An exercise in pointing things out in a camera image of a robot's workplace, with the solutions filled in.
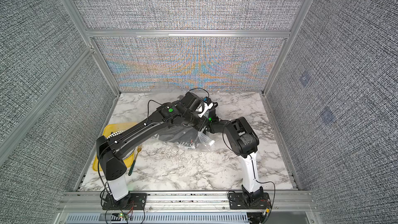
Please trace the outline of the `black white plaid shirt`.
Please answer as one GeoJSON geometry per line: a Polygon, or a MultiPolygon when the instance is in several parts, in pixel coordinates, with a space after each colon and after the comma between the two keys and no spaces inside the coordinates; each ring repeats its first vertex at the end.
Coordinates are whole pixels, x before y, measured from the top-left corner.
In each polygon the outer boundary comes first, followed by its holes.
{"type": "Polygon", "coordinates": [[[175,145],[180,149],[185,150],[195,150],[197,149],[197,143],[189,143],[189,142],[176,142],[175,145]]]}

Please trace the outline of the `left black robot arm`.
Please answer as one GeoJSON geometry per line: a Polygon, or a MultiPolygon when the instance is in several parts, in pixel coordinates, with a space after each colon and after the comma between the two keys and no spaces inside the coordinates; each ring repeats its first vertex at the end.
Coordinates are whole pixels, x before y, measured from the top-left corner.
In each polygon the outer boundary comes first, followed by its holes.
{"type": "Polygon", "coordinates": [[[203,132],[215,119],[217,102],[187,92],[180,100],[161,104],[137,125],[116,136],[101,136],[96,140],[96,154],[108,183],[105,190],[114,201],[129,195],[124,174],[127,167],[123,158],[134,148],[154,135],[174,126],[189,126],[203,132]]]}

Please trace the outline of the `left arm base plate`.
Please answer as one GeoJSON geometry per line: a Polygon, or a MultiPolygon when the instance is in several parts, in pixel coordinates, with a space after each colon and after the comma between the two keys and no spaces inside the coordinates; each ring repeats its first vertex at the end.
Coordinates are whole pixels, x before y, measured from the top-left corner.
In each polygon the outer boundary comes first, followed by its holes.
{"type": "Polygon", "coordinates": [[[147,202],[146,193],[129,193],[121,200],[116,201],[110,194],[101,197],[101,207],[103,210],[143,210],[147,202]]]}

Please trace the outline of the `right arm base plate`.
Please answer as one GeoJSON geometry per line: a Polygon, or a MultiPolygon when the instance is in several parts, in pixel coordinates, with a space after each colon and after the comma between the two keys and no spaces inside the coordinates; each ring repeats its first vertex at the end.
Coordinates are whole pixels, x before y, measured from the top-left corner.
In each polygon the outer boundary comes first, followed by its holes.
{"type": "Polygon", "coordinates": [[[269,194],[266,192],[249,196],[246,193],[229,191],[227,194],[230,209],[267,209],[271,207],[269,194]]]}

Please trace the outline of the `clear plastic vacuum bag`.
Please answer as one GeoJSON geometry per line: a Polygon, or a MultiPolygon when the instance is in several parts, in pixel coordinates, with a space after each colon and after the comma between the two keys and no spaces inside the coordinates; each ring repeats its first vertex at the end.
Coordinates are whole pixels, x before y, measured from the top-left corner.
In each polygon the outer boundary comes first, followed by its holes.
{"type": "Polygon", "coordinates": [[[218,103],[213,102],[209,92],[203,88],[190,89],[184,96],[172,102],[172,106],[159,107],[157,112],[168,112],[162,120],[148,116],[145,125],[155,124],[157,129],[150,133],[165,143],[173,143],[181,149],[211,151],[215,141],[208,133],[216,133],[219,118],[216,116],[218,103]]]}

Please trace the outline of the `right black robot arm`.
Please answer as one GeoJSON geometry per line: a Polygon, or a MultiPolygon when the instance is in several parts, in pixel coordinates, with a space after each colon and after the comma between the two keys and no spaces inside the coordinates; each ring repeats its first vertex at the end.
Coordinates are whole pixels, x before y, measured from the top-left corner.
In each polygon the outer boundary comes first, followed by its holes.
{"type": "Polygon", "coordinates": [[[257,151],[259,138],[244,117],[233,120],[209,118],[210,133],[220,133],[228,140],[229,148],[240,158],[243,170],[243,197],[254,202],[263,194],[263,187],[257,181],[257,151]]]}

